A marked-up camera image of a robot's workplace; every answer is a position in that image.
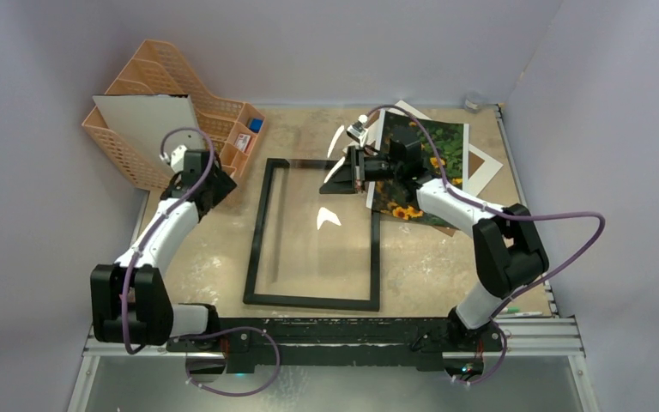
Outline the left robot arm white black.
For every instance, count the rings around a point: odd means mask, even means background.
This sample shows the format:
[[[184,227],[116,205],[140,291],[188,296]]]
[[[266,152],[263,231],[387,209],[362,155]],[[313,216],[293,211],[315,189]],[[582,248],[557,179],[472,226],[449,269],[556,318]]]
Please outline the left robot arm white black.
[[[122,343],[131,354],[180,336],[202,351],[221,342],[215,306],[173,304],[163,276],[184,239],[237,185],[207,150],[185,151],[178,168],[131,248],[90,275],[95,338]]]

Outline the clear glass pane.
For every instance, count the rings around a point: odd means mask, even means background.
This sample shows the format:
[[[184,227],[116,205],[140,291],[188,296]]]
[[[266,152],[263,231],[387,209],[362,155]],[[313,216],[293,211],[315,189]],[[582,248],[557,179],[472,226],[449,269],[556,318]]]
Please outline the clear glass pane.
[[[259,294],[366,300],[370,296],[371,222],[363,196],[323,195],[328,168],[300,165],[302,160],[335,164],[342,138],[328,150],[338,127],[308,124],[275,157],[288,167],[273,171],[266,208]]]

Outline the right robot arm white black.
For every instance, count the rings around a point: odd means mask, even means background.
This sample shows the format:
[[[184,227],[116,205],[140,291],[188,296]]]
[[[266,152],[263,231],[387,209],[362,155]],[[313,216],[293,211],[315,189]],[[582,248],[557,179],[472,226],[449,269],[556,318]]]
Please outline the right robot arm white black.
[[[393,130],[385,153],[374,153],[367,146],[367,131],[360,121],[339,127],[332,140],[338,141],[342,134],[352,143],[330,169],[320,193],[354,194],[369,182],[395,183],[412,206],[473,240],[478,282],[450,310],[447,321],[450,343],[459,349],[470,348],[489,328],[503,302],[549,267],[528,209],[519,203],[507,208],[483,203],[444,182],[440,172],[424,162],[421,140],[409,126]]]

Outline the black picture frame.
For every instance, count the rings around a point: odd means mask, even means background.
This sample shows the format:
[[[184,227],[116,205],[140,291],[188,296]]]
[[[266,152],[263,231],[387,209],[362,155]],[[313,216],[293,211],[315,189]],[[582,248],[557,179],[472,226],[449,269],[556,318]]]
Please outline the black picture frame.
[[[246,273],[243,302],[247,305],[284,306],[293,308],[324,309],[338,311],[378,312],[381,302],[381,253],[380,214],[371,212],[370,220],[370,278],[369,298],[366,300],[337,299],[324,297],[302,297],[280,294],[259,294],[256,281],[261,260],[263,235],[267,223],[269,198],[273,186],[275,169],[328,170],[330,162],[310,159],[268,158],[265,162],[261,196],[251,243],[251,254]]]

